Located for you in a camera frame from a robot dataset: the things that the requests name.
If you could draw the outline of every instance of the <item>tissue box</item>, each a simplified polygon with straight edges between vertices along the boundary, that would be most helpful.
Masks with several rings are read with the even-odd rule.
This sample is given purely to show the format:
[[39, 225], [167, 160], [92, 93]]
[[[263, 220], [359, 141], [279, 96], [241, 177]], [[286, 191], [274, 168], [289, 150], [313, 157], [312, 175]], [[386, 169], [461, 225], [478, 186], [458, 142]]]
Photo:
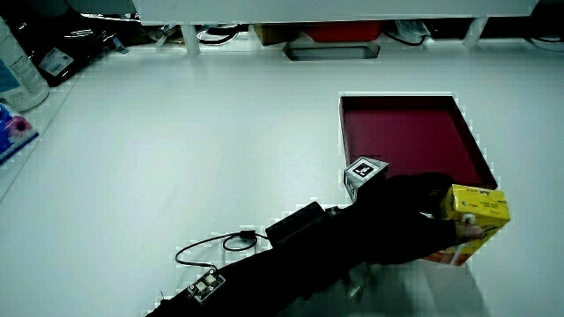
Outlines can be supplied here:
[[0, 103], [0, 165], [38, 135], [26, 118]]
[[484, 230], [484, 236], [426, 257], [435, 262], [462, 265], [510, 220], [508, 203], [500, 190], [453, 185], [439, 207], [435, 218], [472, 223]]

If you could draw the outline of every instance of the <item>black device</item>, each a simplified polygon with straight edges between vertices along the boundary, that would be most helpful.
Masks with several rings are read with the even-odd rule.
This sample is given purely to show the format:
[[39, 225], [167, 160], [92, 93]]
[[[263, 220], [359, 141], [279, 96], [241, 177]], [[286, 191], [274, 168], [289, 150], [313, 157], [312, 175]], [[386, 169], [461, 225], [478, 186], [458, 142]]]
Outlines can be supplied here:
[[[455, 245], [453, 221], [419, 213], [429, 206], [438, 208], [437, 197], [444, 196], [454, 181], [438, 173], [386, 179], [387, 171], [388, 164], [375, 159], [353, 162], [345, 169], [344, 184], [349, 194], [355, 193], [354, 203], [327, 210], [310, 203], [266, 229], [263, 238], [270, 241], [270, 250], [219, 269], [184, 262], [211, 269], [172, 299], [161, 300], [147, 316], [274, 316], [299, 296], [308, 298], [363, 262], [404, 263]], [[413, 199], [401, 196], [405, 190]], [[390, 201], [399, 198], [403, 207], [392, 212]], [[399, 222], [405, 231], [395, 237], [394, 225]], [[256, 235], [245, 231], [214, 239], [239, 236], [256, 243]], [[385, 244], [376, 245], [379, 241]]]

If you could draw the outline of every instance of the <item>white tabletop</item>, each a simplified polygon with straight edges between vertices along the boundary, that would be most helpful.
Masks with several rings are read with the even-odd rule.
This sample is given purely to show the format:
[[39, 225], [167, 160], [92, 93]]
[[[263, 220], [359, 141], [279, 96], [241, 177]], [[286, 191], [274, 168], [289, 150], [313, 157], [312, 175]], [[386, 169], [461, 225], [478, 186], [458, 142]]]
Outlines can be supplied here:
[[[383, 283], [403, 291], [376, 288], [363, 300], [380, 305], [362, 309], [564, 313], [564, 54], [521, 41], [473, 50], [381, 42], [373, 61], [291, 63], [277, 49], [189, 58], [140, 47], [91, 65], [0, 202], [0, 311], [144, 316], [160, 291], [174, 296], [204, 272], [176, 265], [180, 247], [241, 228], [263, 232], [313, 200], [350, 202], [341, 183], [344, 92], [452, 92], [512, 220], [465, 267], [379, 268]], [[210, 244], [189, 256], [225, 265], [248, 254], [224, 257]]]

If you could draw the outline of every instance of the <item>black wire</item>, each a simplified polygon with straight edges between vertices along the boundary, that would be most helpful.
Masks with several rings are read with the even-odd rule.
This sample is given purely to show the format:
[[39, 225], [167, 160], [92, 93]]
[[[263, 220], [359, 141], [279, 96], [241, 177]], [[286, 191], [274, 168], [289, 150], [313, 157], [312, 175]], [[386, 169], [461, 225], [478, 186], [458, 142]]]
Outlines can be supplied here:
[[392, 40], [396, 40], [396, 41], [398, 41], [398, 42], [400, 42], [400, 43], [403, 43], [403, 44], [409, 45], [409, 46], [419, 46], [419, 45], [423, 44], [423, 42], [425, 41], [425, 37], [426, 37], [426, 35], [422, 35], [422, 36], [421, 36], [421, 41], [420, 41], [419, 43], [411, 43], [411, 42], [404, 41], [404, 40], [402, 40], [402, 39], [400, 39], [400, 38], [395, 37], [394, 35], [390, 34], [388, 31], [384, 31], [384, 34], [386, 34], [386, 36], [388, 36], [388, 37], [391, 38]]
[[259, 233], [256, 233], [256, 232], [252, 232], [252, 233], [254, 234], [254, 236], [253, 236], [253, 238], [252, 238], [252, 242], [251, 242], [248, 246], [246, 246], [246, 247], [243, 247], [243, 248], [231, 248], [231, 247], [228, 247], [228, 246], [226, 245], [226, 243], [227, 243], [229, 240], [231, 240], [231, 239], [233, 239], [233, 238], [236, 238], [236, 237], [239, 237], [239, 238], [241, 238], [241, 239], [243, 239], [243, 240], [251, 240], [251, 239], [249, 239], [249, 232], [245, 232], [245, 231], [234, 232], [234, 233], [228, 233], [228, 234], [224, 234], [224, 235], [221, 235], [221, 236], [218, 236], [218, 237], [214, 237], [214, 238], [209, 238], [209, 239], [206, 239], [206, 240], [202, 240], [202, 241], [199, 241], [199, 242], [197, 242], [197, 243], [193, 243], [193, 244], [191, 244], [191, 245], [189, 245], [189, 246], [187, 246], [187, 247], [184, 247], [182, 250], [180, 250], [180, 251], [178, 251], [178, 252], [176, 253], [176, 256], [174, 257], [174, 259], [175, 259], [176, 262], [179, 263], [179, 264], [189, 265], [189, 266], [198, 266], [198, 267], [202, 267], [202, 268], [214, 268], [214, 269], [218, 270], [218, 267], [216, 267], [215, 265], [210, 264], [210, 263], [186, 262], [186, 261], [179, 260], [178, 257], [179, 257], [180, 254], [182, 254], [184, 251], [186, 251], [186, 250], [188, 250], [188, 249], [190, 249], [190, 248], [192, 248], [192, 247], [199, 246], [199, 245], [201, 245], [201, 244], [203, 244], [203, 243], [205, 243], [205, 242], [209, 242], [209, 241], [213, 241], [213, 240], [218, 240], [218, 239], [223, 239], [223, 238], [227, 238], [227, 239], [225, 239], [225, 240], [223, 241], [223, 248], [224, 248], [225, 250], [227, 250], [227, 251], [232, 251], [232, 252], [244, 251], [244, 250], [248, 250], [248, 249], [254, 247], [254, 246], [256, 245], [256, 243], [258, 242], [258, 239], [257, 239], [256, 237], [261, 237], [261, 238], [263, 238], [263, 239], [265, 239], [265, 240], [268, 240], [268, 237], [263, 236], [262, 234], [259, 234]]
[[226, 243], [227, 243], [229, 240], [231, 240], [231, 239], [233, 239], [233, 238], [236, 238], [236, 237], [238, 237], [238, 236], [233, 235], [233, 236], [231, 236], [231, 237], [229, 237], [229, 238], [223, 240], [223, 248], [224, 248], [225, 250], [231, 251], [231, 252], [245, 251], [245, 250], [249, 250], [250, 248], [254, 247], [255, 244], [258, 242], [258, 240], [256, 239], [256, 236], [255, 236], [255, 237], [253, 237], [253, 241], [252, 241], [248, 246], [246, 246], [246, 247], [242, 247], [242, 248], [232, 248], [232, 247], [228, 247], [228, 246], [226, 245]]
[[540, 49], [544, 49], [550, 52], [557, 52], [557, 53], [564, 53], [564, 50], [557, 50], [557, 49], [549, 49], [549, 48], [541, 48], [539, 45], [537, 45], [537, 43], [535, 43], [531, 38], [525, 38], [526, 41], [528, 41], [532, 46], [536, 47], [536, 48], [540, 48]]
[[544, 43], [562, 43], [562, 42], [564, 42], [564, 40], [562, 38], [560, 38], [559, 40], [546, 40], [546, 39], [539, 38], [539, 37], [538, 38], [533, 37], [532, 39], [537, 40], [537, 41], [542, 41]]

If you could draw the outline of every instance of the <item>red tray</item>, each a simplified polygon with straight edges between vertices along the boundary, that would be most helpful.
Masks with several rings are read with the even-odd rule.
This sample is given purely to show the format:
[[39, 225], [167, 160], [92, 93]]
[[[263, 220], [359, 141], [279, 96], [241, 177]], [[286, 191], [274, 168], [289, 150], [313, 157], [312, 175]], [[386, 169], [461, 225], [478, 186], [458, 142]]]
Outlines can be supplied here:
[[365, 156], [390, 163], [389, 177], [440, 172], [497, 188], [451, 96], [342, 97], [341, 115], [347, 165]]

